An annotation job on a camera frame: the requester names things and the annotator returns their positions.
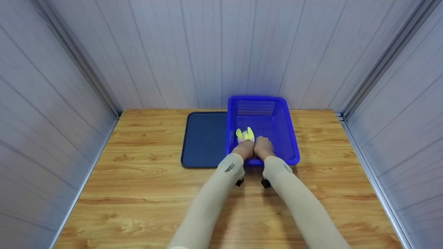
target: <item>beige arm sleeve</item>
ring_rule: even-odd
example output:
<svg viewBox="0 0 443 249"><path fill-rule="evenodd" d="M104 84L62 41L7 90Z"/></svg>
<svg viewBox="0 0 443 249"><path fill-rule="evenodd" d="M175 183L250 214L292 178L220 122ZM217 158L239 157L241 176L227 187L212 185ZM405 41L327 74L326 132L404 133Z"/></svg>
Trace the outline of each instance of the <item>beige arm sleeve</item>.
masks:
<svg viewBox="0 0 443 249"><path fill-rule="evenodd" d="M286 203L310 249L350 248L320 201L282 159L267 157L263 176Z"/></svg>
<svg viewBox="0 0 443 249"><path fill-rule="evenodd" d="M207 249L225 200L244 175L243 158L227 155L195 196L167 248Z"/></svg>

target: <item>wall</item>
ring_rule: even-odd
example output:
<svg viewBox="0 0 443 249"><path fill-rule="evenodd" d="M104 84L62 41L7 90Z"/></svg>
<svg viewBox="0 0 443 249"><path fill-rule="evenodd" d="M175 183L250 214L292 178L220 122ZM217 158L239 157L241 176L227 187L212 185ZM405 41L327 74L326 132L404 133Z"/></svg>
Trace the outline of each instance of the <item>wall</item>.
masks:
<svg viewBox="0 0 443 249"><path fill-rule="evenodd" d="M417 248L443 246L443 4L349 120Z"/></svg>
<svg viewBox="0 0 443 249"><path fill-rule="evenodd" d="M0 1L0 247L47 249L114 116L27 0Z"/></svg>
<svg viewBox="0 0 443 249"><path fill-rule="evenodd" d="M121 109L342 110L415 0L52 0Z"/></svg>

